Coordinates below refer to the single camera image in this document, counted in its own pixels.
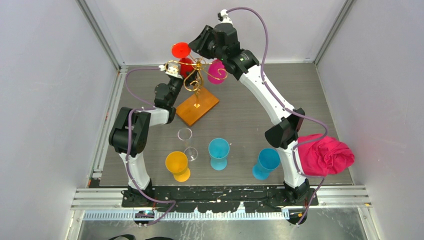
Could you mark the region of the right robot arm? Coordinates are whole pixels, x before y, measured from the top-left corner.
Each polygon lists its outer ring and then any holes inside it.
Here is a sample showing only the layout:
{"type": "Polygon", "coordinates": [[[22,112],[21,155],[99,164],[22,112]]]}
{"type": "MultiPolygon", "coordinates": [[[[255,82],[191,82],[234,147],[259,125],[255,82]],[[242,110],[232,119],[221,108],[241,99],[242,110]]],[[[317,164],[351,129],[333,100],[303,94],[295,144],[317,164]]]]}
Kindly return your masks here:
{"type": "Polygon", "coordinates": [[[256,56],[243,49],[237,30],[231,23],[206,25],[188,44],[189,48],[206,59],[220,60],[225,70],[248,88],[270,117],[273,126],[264,136],[276,149],[284,173],[283,194],[288,203],[299,205],[310,190],[309,180],[300,170],[300,157],[295,146],[303,123],[302,108],[285,103],[281,94],[263,73],[256,56]]]}

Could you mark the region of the pink plastic wine glass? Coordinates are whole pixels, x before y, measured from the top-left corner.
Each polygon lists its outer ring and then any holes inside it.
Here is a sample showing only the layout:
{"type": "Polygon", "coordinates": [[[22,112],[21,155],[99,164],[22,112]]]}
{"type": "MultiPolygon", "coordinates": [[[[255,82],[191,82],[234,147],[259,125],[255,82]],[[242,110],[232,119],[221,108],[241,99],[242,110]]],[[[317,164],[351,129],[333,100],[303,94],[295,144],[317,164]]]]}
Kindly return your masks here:
{"type": "Polygon", "coordinates": [[[222,84],[227,76],[228,73],[219,59],[214,60],[207,70],[207,80],[214,85],[222,84]]]}

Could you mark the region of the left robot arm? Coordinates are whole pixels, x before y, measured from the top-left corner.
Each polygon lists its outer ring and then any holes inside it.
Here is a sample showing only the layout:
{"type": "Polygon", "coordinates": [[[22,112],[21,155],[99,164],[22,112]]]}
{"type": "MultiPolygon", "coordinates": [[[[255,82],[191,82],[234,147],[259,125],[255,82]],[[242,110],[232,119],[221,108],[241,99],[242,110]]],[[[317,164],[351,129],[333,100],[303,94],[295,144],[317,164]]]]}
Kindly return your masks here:
{"type": "Polygon", "coordinates": [[[153,109],[122,107],[109,134],[109,145],[125,165],[128,191],[141,207],[148,207],[154,200],[152,180],[144,160],[150,127],[174,120],[177,111],[174,104],[183,85],[183,77],[169,76],[168,83],[160,83],[154,89],[153,109]]]}

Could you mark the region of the clear wine glass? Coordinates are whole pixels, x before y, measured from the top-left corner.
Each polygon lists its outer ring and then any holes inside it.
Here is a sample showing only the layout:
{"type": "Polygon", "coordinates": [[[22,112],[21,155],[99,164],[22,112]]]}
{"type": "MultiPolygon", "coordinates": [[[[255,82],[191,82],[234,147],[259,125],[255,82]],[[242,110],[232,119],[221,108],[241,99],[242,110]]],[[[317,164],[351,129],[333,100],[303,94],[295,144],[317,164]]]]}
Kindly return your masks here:
{"type": "Polygon", "coordinates": [[[193,132],[190,128],[181,128],[177,132],[177,137],[183,144],[183,153],[187,156],[190,162],[198,158],[198,150],[193,146],[193,132]]]}

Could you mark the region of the red plastic wine glass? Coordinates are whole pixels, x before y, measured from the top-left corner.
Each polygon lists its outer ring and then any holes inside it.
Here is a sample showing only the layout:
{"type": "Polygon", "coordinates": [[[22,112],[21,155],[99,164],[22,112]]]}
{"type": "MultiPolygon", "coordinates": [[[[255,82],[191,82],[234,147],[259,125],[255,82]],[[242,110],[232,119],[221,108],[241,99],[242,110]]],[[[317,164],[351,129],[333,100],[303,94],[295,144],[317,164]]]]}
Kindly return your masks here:
{"type": "Polygon", "coordinates": [[[172,55],[180,62],[180,74],[186,78],[193,70],[193,60],[189,57],[191,49],[186,42],[178,42],[171,48],[172,55]]]}

